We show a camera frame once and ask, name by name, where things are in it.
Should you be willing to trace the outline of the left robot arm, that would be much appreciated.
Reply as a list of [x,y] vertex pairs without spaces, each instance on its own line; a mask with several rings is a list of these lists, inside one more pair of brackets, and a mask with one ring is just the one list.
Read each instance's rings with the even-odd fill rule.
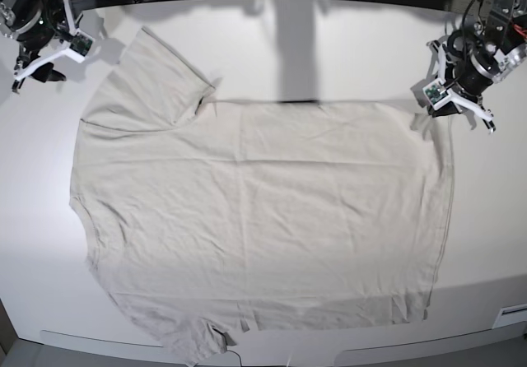
[[431,80],[422,88],[428,113],[470,112],[495,132],[483,92],[526,61],[526,0],[471,0],[459,29],[427,46],[435,54]]

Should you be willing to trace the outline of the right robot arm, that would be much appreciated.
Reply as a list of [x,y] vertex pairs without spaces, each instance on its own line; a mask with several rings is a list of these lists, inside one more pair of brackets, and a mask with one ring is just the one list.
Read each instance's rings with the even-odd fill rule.
[[28,78],[42,83],[65,81],[65,75],[54,69],[58,58],[86,60],[93,39],[80,29],[81,18],[72,0],[1,0],[1,35],[19,47],[14,93]]

